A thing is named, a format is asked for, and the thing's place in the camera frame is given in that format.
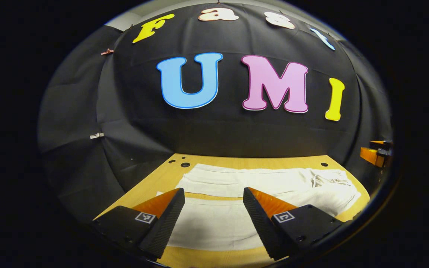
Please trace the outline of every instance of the copper clip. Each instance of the copper clip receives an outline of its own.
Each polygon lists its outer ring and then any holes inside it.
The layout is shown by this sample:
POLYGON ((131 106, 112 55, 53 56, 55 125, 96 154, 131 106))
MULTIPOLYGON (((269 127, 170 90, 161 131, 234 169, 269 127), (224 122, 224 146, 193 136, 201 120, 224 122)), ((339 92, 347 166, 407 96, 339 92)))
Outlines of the copper clip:
POLYGON ((107 54, 112 54, 114 51, 112 49, 107 49, 106 52, 102 52, 101 55, 107 55, 107 54))

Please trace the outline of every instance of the foam letter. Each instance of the foam letter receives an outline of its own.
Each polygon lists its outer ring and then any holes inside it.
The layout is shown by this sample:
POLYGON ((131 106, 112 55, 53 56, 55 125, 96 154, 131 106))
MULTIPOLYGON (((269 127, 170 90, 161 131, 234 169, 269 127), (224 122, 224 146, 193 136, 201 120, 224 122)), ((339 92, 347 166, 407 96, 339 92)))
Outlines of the foam letter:
POLYGON ((147 22, 147 23, 143 24, 142 30, 138 34, 137 38, 135 38, 133 40, 132 44, 134 44, 134 43, 136 43, 142 39, 145 39, 147 37, 154 35, 155 32, 152 31, 153 28, 160 29, 165 24, 165 20, 169 20, 174 16, 175 16, 174 14, 168 14, 166 16, 159 17, 156 20, 152 20, 151 22, 147 22))
POLYGON ((325 118, 332 121, 339 121, 342 91, 344 91, 345 86, 344 83, 335 78, 329 78, 329 83, 332 86, 332 98, 330 99, 330 107, 325 112, 325 118))
POLYGON ((327 40, 327 37, 325 37, 325 36, 323 36, 319 31, 317 31, 316 29, 312 29, 312 28, 310 28, 310 30, 312 31, 312 32, 315 32, 315 34, 317 34, 317 36, 320 38, 320 40, 322 40, 323 42, 324 42, 324 44, 326 45, 326 46, 328 46, 330 49, 332 49, 332 50, 335 50, 335 47, 334 46, 332 46, 331 44, 329 44, 329 42, 328 42, 328 40, 327 40))
POLYGON ((202 20, 204 22, 210 21, 210 20, 237 20, 239 19, 238 16, 235 15, 235 13, 230 9, 207 9, 203 10, 198 17, 199 20, 202 20))
POLYGON ((220 53, 202 53, 194 61, 201 63, 203 86, 197 93, 186 93, 182 88, 182 66, 186 58, 177 57, 164 60, 156 68, 162 76, 162 95, 169 105, 179 109, 194 109, 210 103, 218 93, 218 61, 220 53))
POLYGON ((294 29, 295 26, 290 22, 291 20, 283 15, 276 14, 274 12, 264 12, 266 20, 273 25, 285 27, 288 29, 294 29))
POLYGON ((289 98, 284 104, 288 112, 307 112, 305 103, 306 66, 299 63, 288 63, 281 78, 271 63, 262 56, 244 56, 241 61, 249 68, 249 96, 243 101, 247 110, 264 110, 267 102, 263 100, 263 87, 274 109, 278 109, 284 96, 289 91, 289 98))

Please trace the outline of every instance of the letter m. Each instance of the letter m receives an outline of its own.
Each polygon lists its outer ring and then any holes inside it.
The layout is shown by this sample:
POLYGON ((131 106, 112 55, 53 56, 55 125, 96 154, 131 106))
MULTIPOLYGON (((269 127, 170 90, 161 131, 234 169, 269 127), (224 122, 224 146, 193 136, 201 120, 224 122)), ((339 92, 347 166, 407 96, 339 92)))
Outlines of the letter m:
POLYGON ((263 88, 266 90, 269 101, 274 109, 281 106, 281 102, 289 91, 289 98, 284 104, 288 112, 307 112, 305 103, 305 74, 308 68, 299 63, 288 63, 281 78, 271 63, 262 56, 248 55, 241 61, 249 68, 249 95, 243 101, 247 110, 264 110, 267 102, 263 99, 263 88))

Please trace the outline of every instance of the wooden board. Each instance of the wooden board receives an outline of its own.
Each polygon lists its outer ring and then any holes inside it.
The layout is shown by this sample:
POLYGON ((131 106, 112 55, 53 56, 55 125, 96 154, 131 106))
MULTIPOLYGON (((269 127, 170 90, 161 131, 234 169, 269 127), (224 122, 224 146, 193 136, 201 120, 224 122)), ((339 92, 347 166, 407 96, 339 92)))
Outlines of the wooden board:
MULTIPOLYGON (((339 163, 335 162, 329 156, 308 156, 308 157, 290 157, 290 158, 233 158, 233 157, 213 157, 213 156, 193 156, 189 154, 174 154, 157 169, 155 169, 144 180, 138 183, 119 200, 107 207, 99 216, 108 212, 112 208, 122 205, 124 207, 134 207, 141 202, 145 202, 156 196, 158 191, 168 192, 173 190, 181 180, 182 176, 189 172, 197 163, 204 163, 211 166, 223 166, 225 168, 236 169, 284 169, 284 168, 313 168, 313 169, 340 169, 347 173, 347 177, 356 186, 362 194, 361 197, 347 211, 337 215, 341 221, 351 220, 360 212, 370 200, 370 196, 363 185, 353 175, 344 169, 339 163), (182 163, 189 163, 189 167, 182 167, 182 163), (321 163, 327 163, 328 166, 322 166, 321 163)), ((230 197, 213 197, 210 195, 201 195, 185 193, 185 197, 200 198, 203 200, 242 200, 230 197)), ((247 251, 197 251, 188 248, 176 248, 167 246, 163 256, 158 260, 159 263, 172 268, 189 267, 249 267, 259 268, 274 263, 269 258, 264 247, 253 248, 247 251)))

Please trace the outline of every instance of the white wall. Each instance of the white wall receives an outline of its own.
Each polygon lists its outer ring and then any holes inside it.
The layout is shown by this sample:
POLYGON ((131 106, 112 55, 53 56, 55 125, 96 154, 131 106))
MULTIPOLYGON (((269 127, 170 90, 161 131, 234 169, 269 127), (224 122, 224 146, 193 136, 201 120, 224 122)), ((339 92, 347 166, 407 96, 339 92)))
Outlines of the white wall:
MULTIPOLYGON (((107 22, 105 25, 115 27, 122 31, 128 29, 132 24, 135 25, 144 20, 156 17, 162 13, 169 12, 170 10, 178 9, 181 7, 186 7, 190 5, 197 4, 206 4, 206 3, 216 3, 217 0, 152 0, 146 2, 142 5, 134 7, 131 10, 115 17, 110 22, 107 22)), ((324 32, 327 32, 336 40, 345 40, 345 38, 336 32, 334 29, 331 29, 328 25, 322 23, 320 20, 317 20, 315 17, 305 13, 303 10, 300 10, 293 5, 279 1, 279 0, 227 0, 226 2, 230 3, 241 3, 248 5, 256 5, 259 7, 265 7, 271 10, 280 10, 282 13, 300 19, 317 29, 320 29, 324 32)))

